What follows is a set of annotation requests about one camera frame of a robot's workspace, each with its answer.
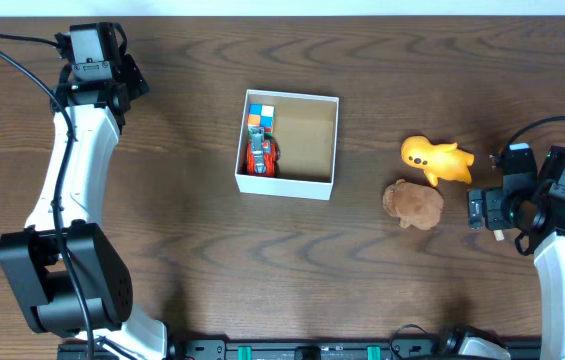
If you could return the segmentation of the colourful puzzle cube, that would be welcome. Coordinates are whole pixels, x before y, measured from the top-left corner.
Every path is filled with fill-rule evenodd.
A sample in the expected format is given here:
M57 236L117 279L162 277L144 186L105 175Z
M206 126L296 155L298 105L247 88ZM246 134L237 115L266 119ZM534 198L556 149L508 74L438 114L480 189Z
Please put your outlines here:
M248 108L247 126L262 127L267 134L273 133L275 107L265 104L251 104Z

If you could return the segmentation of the red toy car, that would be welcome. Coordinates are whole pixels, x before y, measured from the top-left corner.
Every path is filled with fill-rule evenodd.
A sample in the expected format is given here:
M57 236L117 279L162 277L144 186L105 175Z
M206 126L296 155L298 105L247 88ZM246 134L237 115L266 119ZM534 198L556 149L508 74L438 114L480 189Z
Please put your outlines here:
M251 176L274 178L278 175L280 151L276 140L264 127L251 127L246 151L246 173Z

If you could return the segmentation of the yellow rattle drum toy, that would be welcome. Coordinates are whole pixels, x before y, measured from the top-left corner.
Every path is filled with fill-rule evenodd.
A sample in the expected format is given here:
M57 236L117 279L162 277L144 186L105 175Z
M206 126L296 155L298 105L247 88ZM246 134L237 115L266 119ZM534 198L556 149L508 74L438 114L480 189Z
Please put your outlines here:
M502 230L494 230L493 234L497 241L503 241L505 239L504 232Z

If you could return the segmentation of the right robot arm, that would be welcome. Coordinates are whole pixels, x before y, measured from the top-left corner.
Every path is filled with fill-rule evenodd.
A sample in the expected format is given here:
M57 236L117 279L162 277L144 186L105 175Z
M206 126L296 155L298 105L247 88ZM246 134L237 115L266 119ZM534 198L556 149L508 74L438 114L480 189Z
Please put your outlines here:
M501 239L516 229L518 253L530 256L541 288L540 356L565 359L565 147L549 149L542 165L525 143L494 158L502 183L468 192L468 224Z

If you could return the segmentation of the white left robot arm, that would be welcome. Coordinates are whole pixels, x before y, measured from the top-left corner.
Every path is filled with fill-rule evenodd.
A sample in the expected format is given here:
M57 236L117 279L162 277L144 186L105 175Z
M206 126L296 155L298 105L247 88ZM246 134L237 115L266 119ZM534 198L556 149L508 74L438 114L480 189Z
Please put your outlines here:
M0 265L35 333L96 346L123 359L164 359L168 330L133 299L128 268L102 228L109 163L131 101L149 88L133 57L73 65L54 89L55 139L44 185L23 230L0 238Z

